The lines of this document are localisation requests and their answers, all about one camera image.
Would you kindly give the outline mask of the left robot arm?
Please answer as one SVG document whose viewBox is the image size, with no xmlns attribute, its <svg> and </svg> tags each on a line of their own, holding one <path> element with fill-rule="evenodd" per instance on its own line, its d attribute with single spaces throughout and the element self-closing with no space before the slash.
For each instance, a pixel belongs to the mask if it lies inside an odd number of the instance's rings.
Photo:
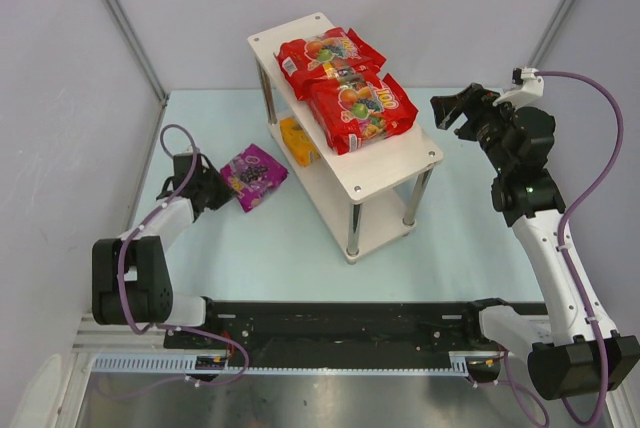
<svg viewBox="0 0 640 428">
<path fill-rule="evenodd" d="M 233 192 L 201 153 L 174 156 L 173 169 L 142 222 L 92 247 L 92 314 L 100 325 L 146 331 L 150 325 L 205 323 L 209 300 L 173 290 L 166 252 L 201 214 L 224 206 Z"/>
</svg>

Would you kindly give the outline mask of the purple candy bag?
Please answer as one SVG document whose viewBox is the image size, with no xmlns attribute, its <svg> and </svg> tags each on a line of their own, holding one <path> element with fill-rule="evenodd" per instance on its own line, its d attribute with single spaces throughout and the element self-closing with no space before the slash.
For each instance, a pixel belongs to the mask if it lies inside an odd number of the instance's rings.
<svg viewBox="0 0 640 428">
<path fill-rule="evenodd" d="M 259 206 L 288 177 L 288 170 L 255 144 L 233 157 L 220 169 L 227 185 L 245 213 Z"/>
</svg>

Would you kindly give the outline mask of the orange mango candy bag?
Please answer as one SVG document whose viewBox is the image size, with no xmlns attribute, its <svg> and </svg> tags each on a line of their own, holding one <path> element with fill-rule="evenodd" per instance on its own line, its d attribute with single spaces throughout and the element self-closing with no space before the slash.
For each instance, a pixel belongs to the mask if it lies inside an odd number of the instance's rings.
<svg viewBox="0 0 640 428">
<path fill-rule="evenodd" d="M 295 118 L 282 119 L 279 128 L 285 146 L 300 166 L 307 167 L 320 159 L 320 153 Z"/>
</svg>

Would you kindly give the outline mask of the red candy bag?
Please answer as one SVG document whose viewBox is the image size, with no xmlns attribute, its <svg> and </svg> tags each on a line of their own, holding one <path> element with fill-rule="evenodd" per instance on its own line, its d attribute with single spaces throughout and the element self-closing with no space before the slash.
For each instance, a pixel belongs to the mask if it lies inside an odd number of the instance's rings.
<svg viewBox="0 0 640 428">
<path fill-rule="evenodd" d="M 327 145 L 338 155 L 403 134 L 418 115 L 392 75 L 379 77 L 369 71 L 313 84 L 308 104 Z"/>
<path fill-rule="evenodd" d="M 315 83 L 367 70 L 378 73 L 386 62 L 386 57 L 354 29 L 342 27 L 284 42 L 274 57 L 298 101 L 309 98 Z"/>
</svg>

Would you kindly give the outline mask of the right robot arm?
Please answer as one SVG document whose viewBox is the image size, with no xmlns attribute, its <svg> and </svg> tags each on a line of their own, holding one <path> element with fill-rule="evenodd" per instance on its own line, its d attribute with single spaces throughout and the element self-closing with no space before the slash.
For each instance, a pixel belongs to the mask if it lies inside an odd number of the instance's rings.
<svg viewBox="0 0 640 428">
<path fill-rule="evenodd" d="M 549 318 L 548 329 L 538 328 L 505 301 L 476 301 L 476 337 L 524 360 L 546 400 L 616 390 L 639 361 L 639 342 L 607 315 L 572 244 L 568 210 L 546 168 L 554 117 L 477 83 L 430 103 L 441 130 L 466 118 L 456 136 L 478 143 L 495 169 L 494 209 L 523 247 Z"/>
</svg>

